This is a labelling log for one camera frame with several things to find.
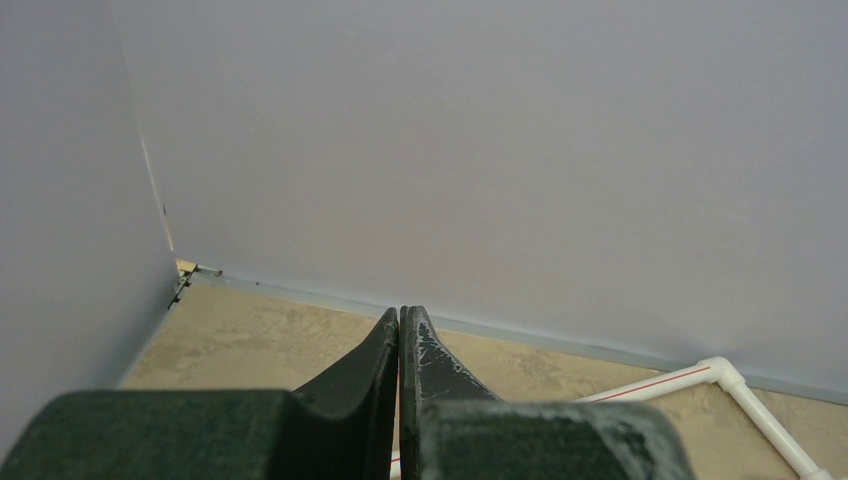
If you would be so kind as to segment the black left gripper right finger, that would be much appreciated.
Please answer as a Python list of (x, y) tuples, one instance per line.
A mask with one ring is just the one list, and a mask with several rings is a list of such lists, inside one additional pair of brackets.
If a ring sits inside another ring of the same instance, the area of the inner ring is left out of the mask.
[(439, 338), (426, 309), (400, 310), (404, 479), (692, 479), (680, 436), (633, 402), (510, 403)]

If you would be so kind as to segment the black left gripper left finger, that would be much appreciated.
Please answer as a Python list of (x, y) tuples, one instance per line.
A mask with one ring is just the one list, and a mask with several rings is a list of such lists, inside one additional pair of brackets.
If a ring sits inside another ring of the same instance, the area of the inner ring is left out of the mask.
[(113, 390), (59, 396), (5, 479), (386, 479), (398, 313), (295, 390)]

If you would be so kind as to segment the white PVC pipe frame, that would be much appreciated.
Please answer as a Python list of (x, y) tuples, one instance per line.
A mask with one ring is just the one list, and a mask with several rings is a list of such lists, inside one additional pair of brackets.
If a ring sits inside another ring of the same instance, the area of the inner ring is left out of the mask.
[(819, 466), (747, 386), (745, 378), (724, 357), (711, 357), (693, 366), (583, 397), (582, 402), (645, 401), (700, 384), (716, 384), (747, 415), (761, 434), (803, 480), (826, 480), (832, 475)]

